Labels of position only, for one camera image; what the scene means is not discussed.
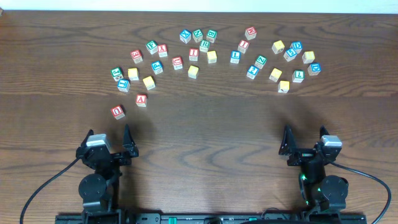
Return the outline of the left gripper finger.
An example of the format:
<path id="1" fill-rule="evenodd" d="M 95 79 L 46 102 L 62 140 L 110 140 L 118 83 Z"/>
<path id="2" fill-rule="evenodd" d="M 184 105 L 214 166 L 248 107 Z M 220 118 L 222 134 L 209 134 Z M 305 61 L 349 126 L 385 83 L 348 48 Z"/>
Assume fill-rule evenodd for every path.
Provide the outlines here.
<path id="1" fill-rule="evenodd" d="M 137 149 L 136 143 L 134 142 L 134 140 L 131 136 L 131 132 L 130 132 L 128 124 L 126 124 L 124 127 L 123 147 L 126 150 L 136 150 Z"/>
<path id="2" fill-rule="evenodd" d="M 94 135 L 94 132 L 93 132 L 92 129 L 90 129 L 90 130 L 88 131 L 86 137 L 85 137 L 84 140 L 82 141 L 81 146 L 86 146 L 86 142 L 87 142 L 88 138 L 89 138 L 90 136 L 92 136 L 92 135 Z"/>

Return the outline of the yellow O block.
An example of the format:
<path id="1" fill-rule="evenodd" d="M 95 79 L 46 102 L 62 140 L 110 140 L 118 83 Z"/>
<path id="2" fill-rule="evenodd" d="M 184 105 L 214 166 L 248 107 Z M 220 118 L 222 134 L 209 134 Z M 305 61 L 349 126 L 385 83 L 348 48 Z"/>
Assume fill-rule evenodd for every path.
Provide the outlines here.
<path id="1" fill-rule="evenodd" d="M 137 68 L 129 68 L 127 70 L 128 78 L 130 81 L 138 81 L 139 80 L 139 72 Z"/>

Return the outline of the yellow C block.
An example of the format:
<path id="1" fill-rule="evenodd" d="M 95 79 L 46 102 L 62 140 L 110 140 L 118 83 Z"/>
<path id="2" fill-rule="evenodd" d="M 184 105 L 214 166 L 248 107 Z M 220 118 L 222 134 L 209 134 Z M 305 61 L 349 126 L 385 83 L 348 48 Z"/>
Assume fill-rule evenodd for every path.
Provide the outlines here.
<path id="1" fill-rule="evenodd" d="M 191 65 L 188 69 L 188 76 L 193 79 L 197 79 L 199 68 Z"/>

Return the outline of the green R block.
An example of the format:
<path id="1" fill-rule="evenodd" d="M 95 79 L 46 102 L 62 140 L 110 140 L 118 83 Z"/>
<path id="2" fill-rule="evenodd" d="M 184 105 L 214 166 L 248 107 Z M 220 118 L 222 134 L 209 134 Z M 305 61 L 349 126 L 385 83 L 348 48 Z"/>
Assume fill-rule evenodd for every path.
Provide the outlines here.
<path id="1" fill-rule="evenodd" d="M 199 50 L 200 50 L 201 52 L 207 52 L 207 51 L 209 51 L 209 48 L 210 48 L 210 42 L 209 42 L 209 41 L 207 41 L 207 40 L 202 40 L 202 41 L 200 42 Z"/>

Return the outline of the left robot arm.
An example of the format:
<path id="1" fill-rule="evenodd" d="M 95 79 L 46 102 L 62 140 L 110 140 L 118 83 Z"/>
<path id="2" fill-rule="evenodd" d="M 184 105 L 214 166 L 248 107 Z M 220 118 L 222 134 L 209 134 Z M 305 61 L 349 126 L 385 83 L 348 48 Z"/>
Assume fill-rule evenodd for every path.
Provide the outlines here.
<path id="1" fill-rule="evenodd" d="M 89 130 L 76 150 L 76 158 L 94 170 L 78 187 L 83 199 L 83 224 L 123 224 L 135 220 L 118 207 L 120 167 L 130 165 L 132 158 L 139 156 L 128 125 L 124 127 L 123 148 L 123 152 L 111 153 L 106 135 Z"/>

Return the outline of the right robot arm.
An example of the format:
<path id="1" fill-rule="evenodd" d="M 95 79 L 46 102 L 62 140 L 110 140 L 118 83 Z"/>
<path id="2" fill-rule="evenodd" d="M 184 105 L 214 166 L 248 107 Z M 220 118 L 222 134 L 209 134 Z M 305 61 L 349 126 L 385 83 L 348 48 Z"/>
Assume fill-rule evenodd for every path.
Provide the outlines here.
<path id="1" fill-rule="evenodd" d="M 284 128 L 279 155 L 288 156 L 288 166 L 299 166 L 298 182 L 303 199 L 309 209 L 302 213 L 306 221 L 316 215 L 338 215 L 346 208 L 348 181 L 336 175 L 326 175 L 325 166 L 336 160 L 343 143 L 331 135 L 324 126 L 320 128 L 320 140 L 312 148 L 299 148 L 289 125 Z"/>

